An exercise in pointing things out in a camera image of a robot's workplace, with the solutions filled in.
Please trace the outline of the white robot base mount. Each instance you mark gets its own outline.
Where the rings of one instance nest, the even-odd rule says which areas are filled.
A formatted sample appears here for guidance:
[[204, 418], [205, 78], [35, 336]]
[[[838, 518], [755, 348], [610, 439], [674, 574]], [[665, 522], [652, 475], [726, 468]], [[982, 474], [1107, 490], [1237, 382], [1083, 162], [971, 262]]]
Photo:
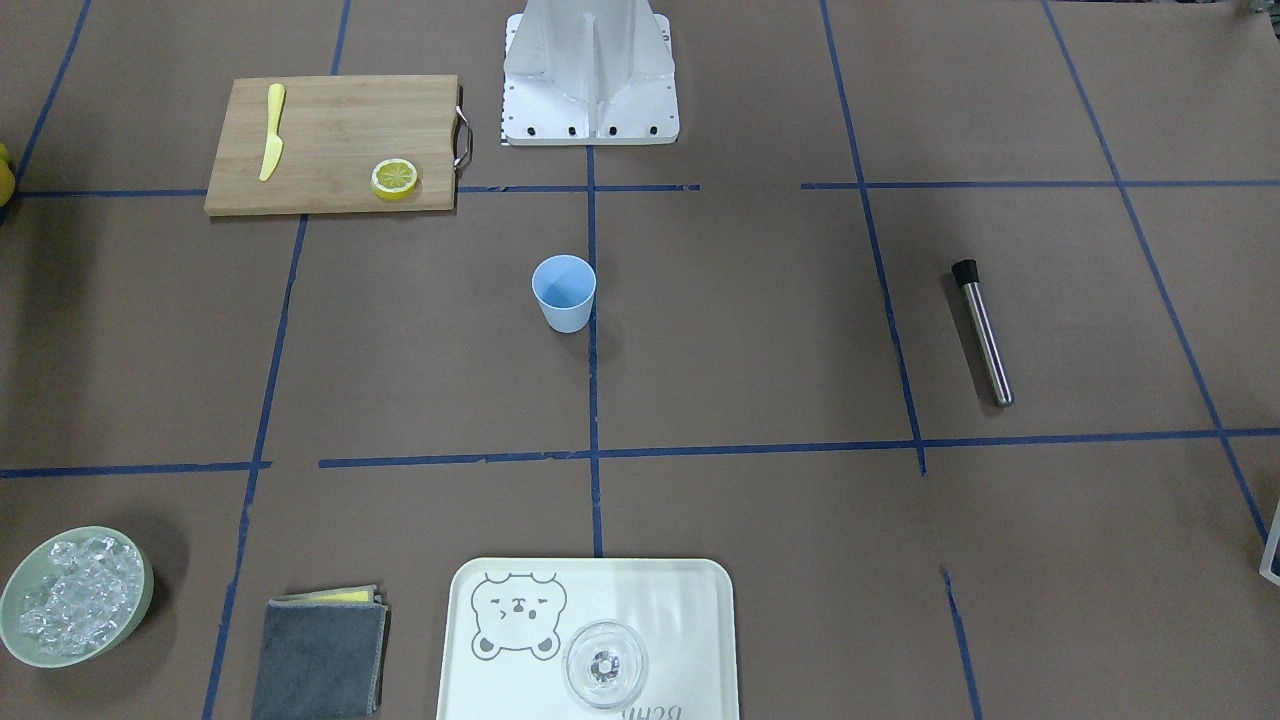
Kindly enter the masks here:
[[503, 145], [677, 142], [671, 24], [649, 1], [530, 1], [504, 41]]

